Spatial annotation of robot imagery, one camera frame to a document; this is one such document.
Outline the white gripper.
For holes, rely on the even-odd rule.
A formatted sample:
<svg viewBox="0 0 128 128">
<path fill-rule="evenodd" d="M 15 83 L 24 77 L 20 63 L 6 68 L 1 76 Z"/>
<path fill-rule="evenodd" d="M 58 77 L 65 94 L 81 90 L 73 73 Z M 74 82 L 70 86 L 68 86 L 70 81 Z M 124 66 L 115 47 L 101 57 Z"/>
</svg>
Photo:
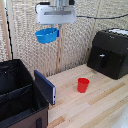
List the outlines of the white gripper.
<svg viewBox="0 0 128 128">
<path fill-rule="evenodd" d="M 73 23 L 76 20 L 75 2 L 56 2 L 52 6 L 49 2 L 40 2 L 35 6 L 37 23 L 40 25 L 59 24 L 59 37 L 62 24 Z"/>
</svg>

